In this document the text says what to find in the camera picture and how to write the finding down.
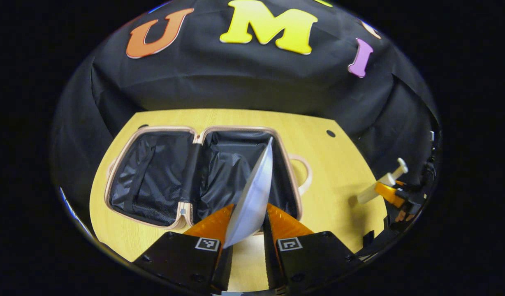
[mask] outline letter m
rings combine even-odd
[[[261,44],[267,44],[276,34],[284,30],[284,35],[275,41],[280,49],[300,54],[310,54],[309,34],[311,26],[318,19],[305,11],[289,9],[274,17],[263,2],[257,0],[233,0],[234,7],[228,32],[221,34],[224,43],[249,43],[253,36],[247,33],[249,24]]]

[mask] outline purple letter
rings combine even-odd
[[[358,50],[357,55],[354,57],[354,61],[348,66],[348,71],[360,78],[366,75],[366,65],[368,64],[369,55],[373,52],[373,48],[367,44],[364,40],[357,38]]]

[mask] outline suitcase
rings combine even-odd
[[[104,200],[110,210],[140,223],[174,229],[237,204],[258,157],[273,137],[269,203],[296,219],[312,172],[305,159],[286,152],[268,127],[143,126],[108,169]],[[290,159],[301,161],[307,179],[298,187]]]

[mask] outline black fabric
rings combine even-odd
[[[236,204],[271,134],[208,133],[203,145],[186,132],[149,132],[127,150],[113,180],[110,204],[129,217],[169,226],[180,201],[194,205],[194,222]],[[296,197],[279,144],[273,140],[269,202],[297,217]]]
[[[194,222],[229,204],[236,204],[271,134],[225,131],[208,133],[200,160],[201,186]],[[273,139],[273,178],[269,203],[297,217],[295,196],[280,146]]]
[[[176,220],[177,204],[194,135],[188,132],[153,132],[140,135],[119,165],[110,191],[112,207],[135,219],[161,226]],[[138,176],[144,176],[137,183]],[[132,201],[132,207],[125,205]]]
[[[179,1],[143,13],[98,46],[79,66],[61,96],[53,122],[51,170],[79,215],[89,215],[97,167],[113,137],[138,111],[188,108],[260,109],[335,120],[352,139],[375,178],[393,171],[402,157],[418,184],[429,131],[438,129],[433,98],[421,75],[390,40],[372,36],[359,19],[314,1],[264,0],[274,16],[296,8],[315,15],[309,45],[301,55],[266,45],[219,41],[234,9],[228,0]],[[179,35],[163,51],[126,55],[130,32],[158,19],[148,41],[162,36],[166,15],[185,8]],[[362,79],[347,71],[356,38],[373,48]]]

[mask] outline screw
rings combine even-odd
[[[297,273],[294,276],[291,277],[291,281],[294,282],[301,282],[306,276],[303,275],[303,273]]]
[[[195,282],[198,282],[198,283],[201,283],[201,282],[205,281],[205,278],[203,277],[203,275],[197,274],[197,273],[191,275],[190,279],[192,281],[195,281]]]
[[[149,263],[150,263],[150,262],[152,262],[152,260],[150,259],[150,257],[149,257],[148,255],[143,255],[143,256],[141,256],[141,259],[142,259],[143,261],[145,261],[145,262],[149,262]]]

